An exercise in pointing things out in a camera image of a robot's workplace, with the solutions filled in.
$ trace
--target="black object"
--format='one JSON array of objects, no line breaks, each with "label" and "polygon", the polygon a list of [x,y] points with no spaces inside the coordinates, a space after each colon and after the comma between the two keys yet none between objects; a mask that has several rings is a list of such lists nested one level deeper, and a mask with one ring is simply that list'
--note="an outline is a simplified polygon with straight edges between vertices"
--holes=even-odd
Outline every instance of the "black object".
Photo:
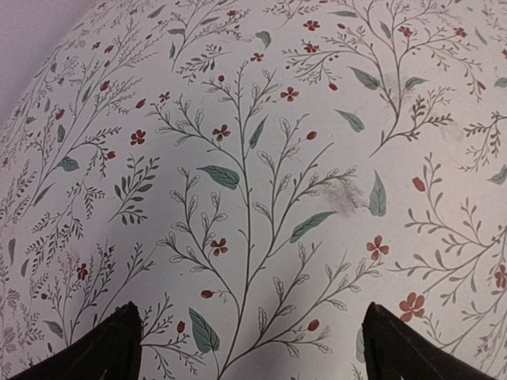
[{"label": "black object", "polygon": [[129,302],[70,347],[10,380],[138,380],[142,329]]},{"label": "black object", "polygon": [[429,343],[374,302],[363,322],[368,380],[494,380]]}]

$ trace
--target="flower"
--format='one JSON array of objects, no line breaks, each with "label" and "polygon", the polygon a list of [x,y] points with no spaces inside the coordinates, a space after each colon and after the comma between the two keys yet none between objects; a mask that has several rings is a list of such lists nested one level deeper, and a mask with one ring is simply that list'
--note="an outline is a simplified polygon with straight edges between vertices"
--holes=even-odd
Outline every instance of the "flower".
[{"label": "flower", "polygon": [[294,88],[288,87],[287,92],[282,92],[280,94],[281,98],[284,99],[287,98],[287,101],[294,101],[295,97],[298,97],[299,91],[294,91]]},{"label": "flower", "polygon": [[382,244],[382,236],[377,235],[372,243],[366,244],[366,249],[369,252],[372,252],[372,260],[378,260],[380,257],[380,253],[387,255],[389,253],[389,245],[381,245]]},{"label": "flower", "polygon": [[61,108],[58,113],[56,114],[55,116],[55,119],[57,120],[60,120],[61,118],[63,118],[63,115],[65,114],[65,110],[63,108]]},{"label": "flower", "polygon": [[308,43],[305,47],[304,47],[304,50],[307,51],[307,53],[316,53],[317,50],[318,50],[318,45],[314,46],[310,43]]},{"label": "flower", "polygon": [[201,291],[200,296],[202,298],[211,298],[211,297],[213,297],[213,292],[212,291]]},{"label": "flower", "polygon": [[465,29],[463,29],[463,28],[454,28],[454,33],[457,36],[460,36],[460,37],[463,37],[463,38],[465,38],[466,36],[468,36],[468,34],[465,32]]},{"label": "flower", "polygon": [[414,315],[417,318],[422,318],[425,315],[425,310],[422,309],[424,304],[424,295],[417,296],[414,292],[410,293],[406,301],[401,301],[399,303],[399,308],[405,312],[399,319],[408,323]]},{"label": "flower", "polygon": [[109,88],[109,81],[105,81],[101,84],[101,91],[106,91]]},{"label": "flower", "polygon": [[135,107],[137,109],[140,109],[142,108],[144,105],[146,104],[146,99],[141,99],[140,101],[137,102],[137,104],[135,105]]},{"label": "flower", "polygon": [[412,31],[410,30],[410,28],[406,27],[406,26],[400,26],[400,28],[398,29],[399,32],[403,33],[403,35],[406,37],[406,38],[410,38],[410,36],[412,36]]},{"label": "flower", "polygon": [[227,244],[227,240],[225,240],[224,237],[220,239],[220,243],[218,243],[217,240],[212,241],[210,246],[215,249],[213,251],[213,256],[217,257],[220,253],[227,253],[229,249],[225,244]]},{"label": "flower", "polygon": [[185,323],[183,321],[179,321],[176,327],[176,331],[178,334],[181,334],[185,331]]},{"label": "flower", "polygon": [[308,28],[309,31],[313,32],[316,28],[320,28],[318,21],[308,20],[303,24],[305,28]]},{"label": "flower", "polygon": [[426,190],[424,182],[419,177],[415,177],[412,179],[412,183],[414,184],[415,188],[419,190],[420,192],[424,192]]},{"label": "flower", "polygon": [[86,278],[86,275],[88,275],[88,269],[86,269],[86,264],[81,264],[81,267],[78,267],[76,272],[78,273],[78,279],[81,281],[84,281]]},{"label": "flower", "polygon": [[220,142],[223,140],[224,137],[227,137],[231,134],[231,131],[228,131],[227,130],[227,124],[222,124],[222,128],[220,130],[218,130],[217,128],[215,128],[212,132],[212,134],[216,136],[216,141]]},{"label": "flower", "polygon": [[507,273],[505,273],[504,264],[500,265],[500,270],[494,274],[494,278],[497,279],[497,287],[502,289],[507,287]]},{"label": "flower", "polygon": [[166,93],[158,95],[158,98],[160,99],[160,102],[163,103],[164,101],[168,101],[171,97],[169,96],[169,91],[167,91]]},{"label": "flower", "polygon": [[250,62],[253,62],[253,61],[262,62],[263,58],[264,58],[264,54],[254,53],[253,57],[250,58]]},{"label": "flower", "polygon": [[312,322],[308,324],[308,331],[315,331],[318,329],[318,326],[320,325],[320,322],[318,319],[314,319]]},{"label": "flower", "polygon": [[143,144],[145,142],[144,136],[146,135],[145,131],[141,131],[138,129],[135,133],[132,133],[132,136],[130,136],[131,142],[130,145],[135,144]]}]

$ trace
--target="floral pattern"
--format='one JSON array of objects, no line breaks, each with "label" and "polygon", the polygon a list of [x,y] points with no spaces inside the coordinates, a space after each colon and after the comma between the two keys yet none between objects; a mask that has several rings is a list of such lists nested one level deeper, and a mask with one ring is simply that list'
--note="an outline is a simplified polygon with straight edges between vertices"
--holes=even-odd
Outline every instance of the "floral pattern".
[{"label": "floral pattern", "polygon": [[506,380],[506,14],[97,5],[0,128],[0,380],[130,300],[141,378],[365,380],[376,300]]}]

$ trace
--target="dark object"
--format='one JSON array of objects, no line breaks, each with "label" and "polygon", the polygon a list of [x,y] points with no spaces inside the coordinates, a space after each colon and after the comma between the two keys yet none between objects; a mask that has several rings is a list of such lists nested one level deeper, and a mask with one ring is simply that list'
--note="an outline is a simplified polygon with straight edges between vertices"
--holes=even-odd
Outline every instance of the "dark object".
[{"label": "dark object", "polygon": [[10,380],[138,380],[141,334],[139,312],[129,302],[70,347]]},{"label": "dark object", "polygon": [[494,380],[429,343],[381,305],[363,322],[368,380]]}]

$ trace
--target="red flower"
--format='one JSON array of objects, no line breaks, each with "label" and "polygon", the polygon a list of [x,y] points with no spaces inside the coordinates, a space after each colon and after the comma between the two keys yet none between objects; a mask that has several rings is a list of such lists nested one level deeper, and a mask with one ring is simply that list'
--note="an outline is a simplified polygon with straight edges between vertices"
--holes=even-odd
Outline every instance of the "red flower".
[{"label": "red flower", "polygon": [[417,296],[415,293],[410,293],[406,298],[406,301],[399,303],[399,308],[405,312],[399,319],[403,322],[408,323],[413,316],[422,318],[425,315],[425,310],[422,307],[425,304],[424,295]]},{"label": "red flower", "polygon": [[308,331],[315,331],[318,329],[318,326],[320,325],[320,322],[318,319],[314,319],[312,322],[308,324]]},{"label": "red flower", "polygon": [[211,297],[213,297],[213,292],[212,291],[201,291],[200,296],[202,298],[211,298]]},{"label": "red flower", "polygon": [[410,28],[406,27],[406,26],[400,26],[400,28],[398,29],[399,32],[403,33],[403,35],[406,37],[406,38],[410,38],[410,36],[412,36],[412,31],[410,30]]},{"label": "red flower", "polygon": [[212,134],[216,136],[216,141],[220,142],[223,140],[224,137],[227,137],[231,134],[231,131],[227,130],[227,124],[222,124],[222,128],[220,130],[214,129]]},{"label": "red flower", "polygon": [[105,81],[101,84],[101,91],[106,91],[109,88],[109,81]]},{"label": "red flower", "polygon": [[378,260],[380,257],[380,253],[387,255],[389,253],[389,245],[381,245],[382,244],[382,236],[377,235],[372,243],[366,244],[366,249],[369,252],[372,252],[372,260]]},{"label": "red flower", "polygon": [[292,87],[287,88],[287,92],[283,92],[280,94],[281,98],[287,98],[287,101],[294,101],[295,97],[298,97],[299,91],[294,91]]},{"label": "red flower", "polygon": [[412,180],[412,183],[414,184],[415,188],[419,190],[420,192],[424,192],[426,190],[424,182],[419,177],[415,177]]},{"label": "red flower", "polygon": [[500,270],[494,274],[494,278],[497,279],[497,287],[502,289],[507,287],[507,273],[505,273],[504,264],[500,265]]},{"label": "red flower", "polygon": [[145,142],[145,139],[144,139],[145,135],[146,135],[146,132],[138,129],[135,133],[132,133],[132,136],[130,136],[130,139],[131,139],[130,145],[143,144]]},{"label": "red flower", "polygon": [[309,31],[314,32],[316,28],[320,28],[318,21],[308,20],[303,24],[305,28],[308,28]]},{"label": "red flower", "polygon": [[88,275],[88,269],[86,269],[86,264],[81,264],[81,267],[78,267],[76,272],[78,273],[78,279],[84,281],[86,275]]},{"label": "red flower", "polygon": [[146,104],[146,99],[142,99],[142,100],[140,100],[140,101],[138,101],[138,102],[137,102],[137,104],[135,105],[135,107],[136,107],[137,109],[140,109],[140,108],[142,108],[145,104]]},{"label": "red flower", "polygon": [[181,334],[182,332],[185,331],[185,323],[183,321],[179,321],[176,327],[176,331],[178,334]]},{"label": "red flower", "polygon": [[251,62],[253,62],[253,61],[262,62],[263,58],[264,58],[264,54],[254,53],[253,57],[250,58],[250,61]]},{"label": "red flower", "polygon": [[312,44],[307,44],[305,47],[304,47],[304,50],[307,51],[307,53],[316,53],[317,50],[318,50],[318,45],[314,46]]},{"label": "red flower", "polygon": [[65,114],[65,110],[61,108],[56,114],[55,119],[60,120],[61,118],[63,118],[63,114]]},{"label": "red flower", "polygon": [[460,37],[463,37],[463,38],[465,38],[466,36],[468,36],[468,34],[465,32],[465,29],[463,29],[463,28],[454,28],[454,33],[457,36],[460,36]]},{"label": "red flower", "polygon": [[160,102],[163,103],[164,101],[168,101],[171,97],[169,96],[169,91],[166,93],[161,93],[158,95],[158,99],[160,99]]},{"label": "red flower", "polygon": [[213,256],[217,257],[220,253],[227,253],[229,250],[225,244],[227,244],[227,240],[225,240],[224,237],[220,239],[220,243],[217,242],[217,240],[212,241],[210,246],[214,248],[213,250]]}]

